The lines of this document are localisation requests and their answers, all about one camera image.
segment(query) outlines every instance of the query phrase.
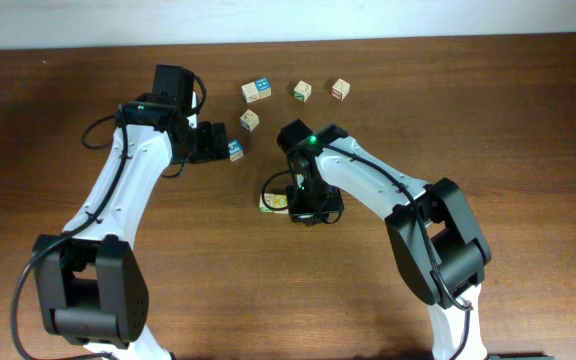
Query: small box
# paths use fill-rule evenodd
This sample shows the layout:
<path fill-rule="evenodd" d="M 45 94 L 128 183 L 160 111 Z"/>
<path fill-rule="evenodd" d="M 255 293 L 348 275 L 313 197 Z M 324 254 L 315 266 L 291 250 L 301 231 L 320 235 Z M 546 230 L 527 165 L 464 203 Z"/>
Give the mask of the small box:
<path fill-rule="evenodd" d="M 299 81 L 297 86 L 295 86 L 295 90 L 293 90 L 293 95 L 297 100 L 306 102 L 311 92 L 312 86 L 306 84 L 303 81 Z"/>
<path fill-rule="evenodd" d="M 337 80 L 335 85 L 332 86 L 332 96 L 339 100 L 346 98 L 346 95 L 350 92 L 350 84 L 342 79 Z"/>
<path fill-rule="evenodd" d="M 246 110 L 246 112 L 239 118 L 241 126 L 245 127 L 248 131 L 253 131 L 257 125 L 259 125 L 259 116 L 252 112 L 252 110 Z"/>
<path fill-rule="evenodd" d="M 264 198 L 266 199 L 266 203 L 274 208 L 282 208 L 288 205 L 288 198 L 286 197 L 286 195 L 264 194 Z M 259 210 L 261 212 L 288 214 L 288 209 L 274 211 L 267 208 L 266 205 L 264 205 L 264 202 L 261 200 L 261 195 L 259 196 Z"/>
<path fill-rule="evenodd" d="M 261 78 L 241 87 L 247 103 L 266 98 L 271 94 L 268 78 Z"/>
<path fill-rule="evenodd" d="M 230 161 L 235 161 L 244 156 L 244 149 L 238 140 L 233 140 L 228 143 L 228 151 L 230 152 Z"/>

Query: brown tabletop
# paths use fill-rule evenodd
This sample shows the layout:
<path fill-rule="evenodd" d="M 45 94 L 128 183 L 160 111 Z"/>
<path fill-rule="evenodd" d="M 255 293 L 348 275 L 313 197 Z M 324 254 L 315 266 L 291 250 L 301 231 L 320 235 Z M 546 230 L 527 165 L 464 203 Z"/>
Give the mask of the brown tabletop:
<path fill-rule="evenodd" d="M 79 144 L 82 130 L 149 91 L 158 63 L 203 78 L 201 119 L 225 122 L 245 152 L 161 179 L 141 220 L 148 324 L 165 348 L 201 359 L 430 351 L 426 306 L 377 216 L 348 194 L 332 226 L 259 212 L 261 185 L 285 169 L 279 129 L 300 118 L 345 128 L 410 176 L 459 184 L 493 253 L 480 297 L 488 350 L 576 359 L 576 34 L 0 52 L 0 359 L 16 358 L 10 300 L 37 235 L 61 231 L 106 161 Z M 272 96 L 247 105 L 241 85 L 264 76 Z M 343 102 L 329 94 L 338 78 L 351 85 Z M 292 97 L 299 80 L 313 86 L 305 104 Z M 248 108 L 252 133 L 238 120 Z M 46 334 L 32 279 L 19 319 L 35 356 L 84 353 Z"/>

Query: white wall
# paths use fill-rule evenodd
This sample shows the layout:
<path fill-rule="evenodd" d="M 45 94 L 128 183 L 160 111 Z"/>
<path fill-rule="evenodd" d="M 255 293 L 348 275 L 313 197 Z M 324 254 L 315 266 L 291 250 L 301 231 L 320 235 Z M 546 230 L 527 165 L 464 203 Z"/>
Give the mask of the white wall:
<path fill-rule="evenodd" d="M 574 0 L 0 0 L 0 48 L 564 31 Z"/>

